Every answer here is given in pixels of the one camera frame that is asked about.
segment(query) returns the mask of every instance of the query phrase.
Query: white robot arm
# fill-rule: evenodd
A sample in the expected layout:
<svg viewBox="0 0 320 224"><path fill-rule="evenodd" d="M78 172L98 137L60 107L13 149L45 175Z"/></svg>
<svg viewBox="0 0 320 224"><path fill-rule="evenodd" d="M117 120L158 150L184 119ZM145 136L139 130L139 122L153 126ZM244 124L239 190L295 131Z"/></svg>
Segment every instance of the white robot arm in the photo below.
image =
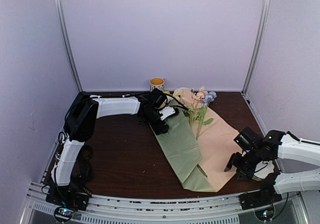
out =
<svg viewBox="0 0 320 224"><path fill-rule="evenodd" d="M109 115L137 114L150 124L155 134L163 134L169 129L164 120L178 114L177 107L187 109L179 101L177 102L179 106L167 106L166 94L157 89L135 96L123 95L122 98L103 98L99 95L80 92L64 119L64 138L60 140L63 148L60 148L55 155L56 162L48 181L50 191L46 200L63 206L68 205L68 202L88 202L83 195L71 193L69 185L74 182L75 178L71 178L71 172L80 150L94 133L96 119ZM76 181L76 185L80 185L82 191L91 195L84 183ZM77 206L77 209L85 208L85 204Z"/></svg>
<svg viewBox="0 0 320 224"><path fill-rule="evenodd" d="M257 166L263 161L277 158L292 159L320 166L320 142L294 136L289 131L271 130L262 138L246 127L235 139L245 154L234 153L225 171L232 165L238 176L251 179L261 169ZM261 190L240 195L243 209L254 208L281 200L281 194L291 191L320 189L320 168L298 173L273 173L262 181Z"/></svg>
<svg viewBox="0 0 320 224"><path fill-rule="evenodd" d="M294 139L286 134L281 139L278 158L298 160L320 166L320 142L302 138ZM320 168L298 173L281 173L274 184L276 193L320 189Z"/></svg>

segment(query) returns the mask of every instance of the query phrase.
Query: metal frame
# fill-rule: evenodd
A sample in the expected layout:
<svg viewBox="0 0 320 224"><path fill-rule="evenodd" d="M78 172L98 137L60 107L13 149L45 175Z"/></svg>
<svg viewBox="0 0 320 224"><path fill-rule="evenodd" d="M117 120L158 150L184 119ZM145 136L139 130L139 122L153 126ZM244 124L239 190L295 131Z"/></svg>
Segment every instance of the metal frame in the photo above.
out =
<svg viewBox="0 0 320 224"><path fill-rule="evenodd" d="M48 187L44 188L45 193L42 193L42 187L43 184L31 183L20 224L29 224L33 210L53 214L56 206L45 201ZM87 224L237 224L239 214L253 211L242 210L238 196L239 193L205 198L130 199L93 195L87 211L78 211L72 220ZM291 193L290 199L299 223L309 223L300 193Z"/></svg>
<svg viewBox="0 0 320 224"><path fill-rule="evenodd" d="M61 27L61 32L62 32L62 37L63 37L63 43L65 46L65 52L68 58L68 62L71 68L71 72L74 78L74 81L77 85L77 88L79 91L82 91L82 86L80 83L80 79L79 79L79 75L76 69L76 65L75 65L75 61L74 61L74 56L72 54L72 50L71 50L71 45L70 45L70 40L68 37L68 32L67 32L67 26L66 26L66 22L65 22L65 15L64 15L64 10L63 10L63 5L62 5L62 0L55 0L55 4L57 7L57 11L58 11L58 16L59 16L59 21L60 21L60 27Z"/></svg>
<svg viewBox="0 0 320 224"><path fill-rule="evenodd" d="M245 84L243 86L242 89L242 93L245 95L248 91L249 88L249 84L257 63L257 59L258 59L258 55L259 55L259 50L262 44L262 38L263 38L263 33L265 31L265 26L267 23L267 19L268 19L268 14L269 14L269 9L270 9L270 2L271 0L263 0L262 2L262 8L261 8L261 14L260 14L260 22L259 22L259 27L258 27L258 32L256 35L256 39L255 39L255 47L253 49L253 53L252 53L252 57L251 57L251 61L250 61L250 65L249 65L249 70L248 70L248 74L246 76L245 79Z"/></svg>

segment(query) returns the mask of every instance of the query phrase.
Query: pink flower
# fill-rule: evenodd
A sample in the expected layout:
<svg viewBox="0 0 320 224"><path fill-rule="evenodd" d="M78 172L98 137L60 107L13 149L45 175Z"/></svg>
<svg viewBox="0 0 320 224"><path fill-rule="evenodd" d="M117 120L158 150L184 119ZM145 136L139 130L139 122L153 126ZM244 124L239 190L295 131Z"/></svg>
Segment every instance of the pink flower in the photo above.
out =
<svg viewBox="0 0 320 224"><path fill-rule="evenodd" d="M204 92L198 92L196 96L198 97L198 99L202 100L205 98L206 95L204 94Z"/></svg>
<svg viewBox="0 0 320 224"><path fill-rule="evenodd" d="M200 96L198 96L198 94L195 95L194 93L192 93L192 98L198 101L201 100Z"/></svg>
<svg viewBox="0 0 320 224"><path fill-rule="evenodd" d="M199 89L198 93L203 93L204 95L208 94L208 91L205 90L205 87L202 85L201 88Z"/></svg>

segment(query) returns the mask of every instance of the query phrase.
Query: lavender wall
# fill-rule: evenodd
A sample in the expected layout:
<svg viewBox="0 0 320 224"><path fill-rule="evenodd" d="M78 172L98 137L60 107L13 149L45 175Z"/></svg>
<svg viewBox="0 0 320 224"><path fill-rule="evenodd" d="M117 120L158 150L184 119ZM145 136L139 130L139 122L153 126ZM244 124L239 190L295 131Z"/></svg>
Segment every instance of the lavender wall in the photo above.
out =
<svg viewBox="0 0 320 224"><path fill-rule="evenodd" d="M262 0L62 0L85 90L241 90Z"/></svg>
<svg viewBox="0 0 320 224"><path fill-rule="evenodd" d="M0 0L0 222L18 222L77 94L54 0Z"/></svg>
<svg viewBox="0 0 320 224"><path fill-rule="evenodd" d="M264 131L320 140L320 0L271 0L248 95ZM287 171L305 166L284 162Z"/></svg>

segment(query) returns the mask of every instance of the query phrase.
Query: mug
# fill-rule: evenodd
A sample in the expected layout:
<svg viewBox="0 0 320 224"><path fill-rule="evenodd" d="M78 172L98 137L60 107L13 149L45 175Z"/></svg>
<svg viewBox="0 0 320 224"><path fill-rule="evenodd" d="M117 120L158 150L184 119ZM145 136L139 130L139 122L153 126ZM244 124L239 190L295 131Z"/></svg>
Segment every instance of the mug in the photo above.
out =
<svg viewBox="0 0 320 224"><path fill-rule="evenodd" d="M165 80L162 78L153 78L150 79L150 91L152 91L153 89L158 89L161 91L165 91Z"/></svg>

